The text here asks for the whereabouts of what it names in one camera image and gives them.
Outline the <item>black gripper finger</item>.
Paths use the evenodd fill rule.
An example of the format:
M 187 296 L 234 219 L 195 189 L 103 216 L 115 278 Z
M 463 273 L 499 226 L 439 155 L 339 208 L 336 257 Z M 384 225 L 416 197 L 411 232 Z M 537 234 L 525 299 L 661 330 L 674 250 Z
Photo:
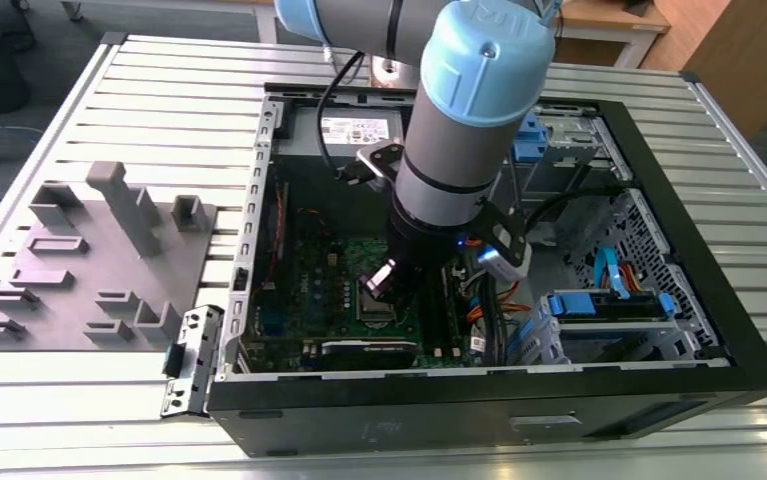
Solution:
M 399 291 L 400 271 L 395 259 L 388 258 L 378 270 L 364 280 L 364 288 L 375 301 L 396 301 Z

